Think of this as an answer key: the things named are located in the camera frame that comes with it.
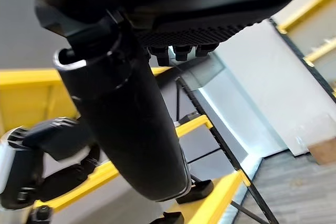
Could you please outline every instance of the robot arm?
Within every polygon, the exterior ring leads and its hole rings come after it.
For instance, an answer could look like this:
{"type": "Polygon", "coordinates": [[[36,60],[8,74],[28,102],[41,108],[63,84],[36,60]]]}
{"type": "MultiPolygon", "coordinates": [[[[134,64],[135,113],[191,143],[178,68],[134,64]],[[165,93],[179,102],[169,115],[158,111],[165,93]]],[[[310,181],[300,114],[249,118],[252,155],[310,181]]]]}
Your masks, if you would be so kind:
{"type": "Polygon", "coordinates": [[[37,208],[83,183],[98,165],[100,148],[78,121],[56,118],[28,130],[23,127],[6,133],[0,142],[0,223],[49,223],[51,209],[37,208]],[[72,157],[85,146],[90,152],[79,163],[43,178],[43,156],[60,161],[72,157]]]}

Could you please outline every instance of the black cylinder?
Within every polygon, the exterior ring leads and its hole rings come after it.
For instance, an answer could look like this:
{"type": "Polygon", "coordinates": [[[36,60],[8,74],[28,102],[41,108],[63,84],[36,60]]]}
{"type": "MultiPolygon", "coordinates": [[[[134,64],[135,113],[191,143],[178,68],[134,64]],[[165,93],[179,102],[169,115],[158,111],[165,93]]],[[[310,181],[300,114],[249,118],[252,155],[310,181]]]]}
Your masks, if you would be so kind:
{"type": "Polygon", "coordinates": [[[81,116],[131,186],[150,200],[179,197],[190,175],[175,127],[146,57],[115,54],[54,63],[81,116]]]}

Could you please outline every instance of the yellow railing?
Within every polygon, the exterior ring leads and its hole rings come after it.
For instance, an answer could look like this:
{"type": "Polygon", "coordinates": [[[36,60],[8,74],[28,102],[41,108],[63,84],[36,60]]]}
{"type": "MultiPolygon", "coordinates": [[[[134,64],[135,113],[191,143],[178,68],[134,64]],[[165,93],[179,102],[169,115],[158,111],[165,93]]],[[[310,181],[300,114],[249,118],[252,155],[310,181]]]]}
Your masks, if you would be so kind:
{"type": "Polygon", "coordinates": [[[301,22],[312,16],[322,7],[330,3],[332,0],[312,0],[307,5],[299,9],[291,17],[289,17],[284,23],[278,26],[281,33],[286,34],[298,26],[301,22]]]}

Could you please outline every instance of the gray carpet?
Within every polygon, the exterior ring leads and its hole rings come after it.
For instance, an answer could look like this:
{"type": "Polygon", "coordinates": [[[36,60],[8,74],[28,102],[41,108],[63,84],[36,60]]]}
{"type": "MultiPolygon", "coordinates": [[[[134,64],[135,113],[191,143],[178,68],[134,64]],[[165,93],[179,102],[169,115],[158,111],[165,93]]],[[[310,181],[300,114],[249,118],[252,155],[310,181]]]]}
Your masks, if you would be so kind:
{"type": "MultiPolygon", "coordinates": [[[[336,223],[336,165],[285,152],[264,160],[254,183],[280,224],[336,223]]],[[[264,218],[250,194],[243,206],[264,218]]],[[[257,222],[239,213],[234,223],[257,222]]]]}

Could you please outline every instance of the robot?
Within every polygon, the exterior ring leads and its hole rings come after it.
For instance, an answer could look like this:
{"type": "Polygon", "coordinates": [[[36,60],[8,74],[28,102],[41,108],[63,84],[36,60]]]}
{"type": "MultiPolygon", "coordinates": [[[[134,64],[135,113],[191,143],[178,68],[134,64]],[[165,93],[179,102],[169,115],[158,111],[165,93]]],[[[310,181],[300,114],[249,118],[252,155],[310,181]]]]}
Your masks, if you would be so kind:
{"type": "Polygon", "coordinates": [[[53,62],[81,118],[19,127],[0,144],[0,220],[49,223],[50,209],[34,201],[56,198],[92,173],[101,148],[130,185],[150,200],[187,194],[191,177],[174,124],[148,64],[169,65],[192,48],[206,57],[220,42],[281,10],[291,0],[36,0],[42,27],[71,48],[53,62]],[[43,154],[80,164],[42,178],[43,154]]]}

